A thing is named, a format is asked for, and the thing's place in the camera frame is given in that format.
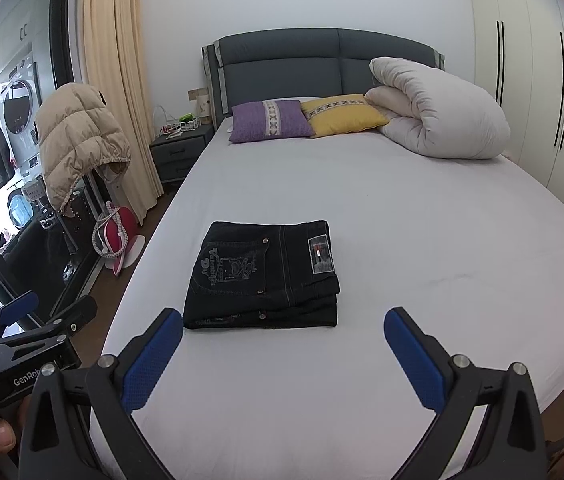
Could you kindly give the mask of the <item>dark grey headboard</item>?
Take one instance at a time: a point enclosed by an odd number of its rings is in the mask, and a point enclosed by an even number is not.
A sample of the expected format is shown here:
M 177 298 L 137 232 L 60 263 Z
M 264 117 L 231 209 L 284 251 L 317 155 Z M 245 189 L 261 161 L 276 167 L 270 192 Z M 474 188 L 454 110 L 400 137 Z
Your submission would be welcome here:
M 436 49 L 407 38 L 347 28 L 278 28 L 225 36 L 203 48 L 212 123 L 251 101 L 365 93 L 370 60 L 405 58 L 442 68 Z

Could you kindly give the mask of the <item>beige curtain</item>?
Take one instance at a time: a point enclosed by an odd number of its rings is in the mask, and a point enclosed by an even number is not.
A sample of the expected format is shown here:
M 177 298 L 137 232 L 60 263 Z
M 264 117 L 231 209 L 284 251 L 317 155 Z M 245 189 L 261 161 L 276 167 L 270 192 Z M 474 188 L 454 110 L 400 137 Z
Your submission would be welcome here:
M 163 195 L 149 144 L 153 105 L 146 82 L 140 0 L 79 0 L 84 76 L 98 88 L 130 145 L 122 178 L 128 206 L 143 221 Z

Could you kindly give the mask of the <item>yellow pillow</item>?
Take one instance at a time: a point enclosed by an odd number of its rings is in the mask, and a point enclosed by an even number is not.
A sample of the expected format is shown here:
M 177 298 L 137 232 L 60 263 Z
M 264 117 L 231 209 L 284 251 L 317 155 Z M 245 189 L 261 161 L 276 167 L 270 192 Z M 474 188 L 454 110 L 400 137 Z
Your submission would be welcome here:
M 344 94 L 302 102 L 301 110 L 316 138 L 381 128 L 388 118 L 369 104 L 363 94 Z

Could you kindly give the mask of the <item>black framed glass door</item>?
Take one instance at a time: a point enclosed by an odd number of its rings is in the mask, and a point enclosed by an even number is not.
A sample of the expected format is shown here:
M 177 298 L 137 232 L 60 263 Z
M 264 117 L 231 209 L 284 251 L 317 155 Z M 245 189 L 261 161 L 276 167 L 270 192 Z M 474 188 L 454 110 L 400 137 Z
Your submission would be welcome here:
M 71 2 L 0 0 L 0 73 L 25 44 L 31 44 L 41 105 L 59 86 L 74 79 Z M 34 292 L 39 299 L 37 309 L 14 324 L 16 330 L 46 324 L 72 304 L 87 289 L 96 265 L 94 252 L 78 258 L 70 257 L 66 249 L 51 252 L 51 235 L 40 224 L 38 178 L 23 181 L 18 176 L 0 126 L 0 307 L 25 292 Z

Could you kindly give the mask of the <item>dark grey nightstand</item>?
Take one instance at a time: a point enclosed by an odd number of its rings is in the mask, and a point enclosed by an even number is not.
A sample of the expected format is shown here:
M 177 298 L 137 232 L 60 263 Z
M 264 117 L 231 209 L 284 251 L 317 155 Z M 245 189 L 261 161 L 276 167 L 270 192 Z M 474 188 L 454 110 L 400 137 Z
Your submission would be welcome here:
M 181 136 L 160 136 L 149 146 L 159 180 L 181 183 L 215 134 L 212 125 L 202 125 Z

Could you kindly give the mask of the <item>purple pillow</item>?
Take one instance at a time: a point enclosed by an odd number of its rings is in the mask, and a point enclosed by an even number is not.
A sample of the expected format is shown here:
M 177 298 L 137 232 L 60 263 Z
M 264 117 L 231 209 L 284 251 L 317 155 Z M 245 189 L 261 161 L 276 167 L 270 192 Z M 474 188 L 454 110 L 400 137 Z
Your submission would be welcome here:
M 299 100 L 247 102 L 236 105 L 232 112 L 233 144 L 313 136 Z

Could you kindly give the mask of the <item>white wardrobe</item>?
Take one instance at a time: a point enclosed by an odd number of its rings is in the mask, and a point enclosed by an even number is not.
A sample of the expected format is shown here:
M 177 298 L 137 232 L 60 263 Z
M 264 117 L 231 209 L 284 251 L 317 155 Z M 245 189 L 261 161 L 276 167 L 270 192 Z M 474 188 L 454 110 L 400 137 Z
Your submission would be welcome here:
M 504 154 L 564 204 L 564 0 L 472 0 L 475 81 L 510 125 Z

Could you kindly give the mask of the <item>black denim pants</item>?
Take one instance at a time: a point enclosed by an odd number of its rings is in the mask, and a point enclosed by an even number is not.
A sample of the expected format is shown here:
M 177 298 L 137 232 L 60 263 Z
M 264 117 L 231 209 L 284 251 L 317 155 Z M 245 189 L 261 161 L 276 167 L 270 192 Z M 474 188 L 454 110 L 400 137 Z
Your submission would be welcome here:
M 213 222 L 193 266 L 183 324 L 189 330 L 337 325 L 329 224 Z

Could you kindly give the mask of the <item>white washing machine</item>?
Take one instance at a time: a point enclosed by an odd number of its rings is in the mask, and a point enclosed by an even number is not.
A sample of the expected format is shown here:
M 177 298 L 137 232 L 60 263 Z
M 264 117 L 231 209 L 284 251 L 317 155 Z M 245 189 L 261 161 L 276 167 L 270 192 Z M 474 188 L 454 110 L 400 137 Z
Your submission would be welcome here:
M 37 65 L 32 45 L 25 44 L 0 73 L 0 126 L 23 181 L 36 180 L 41 172 L 35 127 L 40 105 Z

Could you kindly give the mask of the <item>black clothes rack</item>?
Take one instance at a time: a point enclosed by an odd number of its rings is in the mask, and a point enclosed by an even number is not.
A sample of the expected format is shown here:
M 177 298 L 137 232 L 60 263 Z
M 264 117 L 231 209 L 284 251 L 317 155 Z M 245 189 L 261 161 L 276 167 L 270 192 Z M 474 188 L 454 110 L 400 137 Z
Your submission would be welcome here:
M 86 178 L 79 179 L 65 208 L 58 212 L 50 203 L 42 177 L 38 182 L 41 184 L 40 224 L 51 235 L 51 252 L 58 254 L 61 249 L 66 249 L 68 255 L 75 258 L 93 254 L 92 232 L 96 217 L 102 211 L 93 186 Z

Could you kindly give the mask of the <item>white folded duvet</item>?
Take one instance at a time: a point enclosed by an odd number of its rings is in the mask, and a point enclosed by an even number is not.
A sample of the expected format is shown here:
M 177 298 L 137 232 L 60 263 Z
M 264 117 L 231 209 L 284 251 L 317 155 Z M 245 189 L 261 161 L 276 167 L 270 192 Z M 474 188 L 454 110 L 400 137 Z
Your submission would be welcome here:
M 510 141 L 510 125 L 493 96 L 460 77 L 403 58 L 370 62 L 378 85 L 364 94 L 387 119 L 379 131 L 432 158 L 492 159 Z

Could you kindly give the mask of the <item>beige puffer jacket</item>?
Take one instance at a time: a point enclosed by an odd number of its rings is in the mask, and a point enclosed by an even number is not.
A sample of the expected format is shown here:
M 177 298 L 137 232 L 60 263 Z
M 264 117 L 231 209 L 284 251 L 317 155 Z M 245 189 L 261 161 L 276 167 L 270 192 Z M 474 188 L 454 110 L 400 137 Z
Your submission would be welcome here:
M 69 82 L 39 107 L 35 118 L 42 177 L 51 207 L 64 214 L 77 183 L 95 171 L 115 183 L 130 166 L 131 148 L 98 89 Z

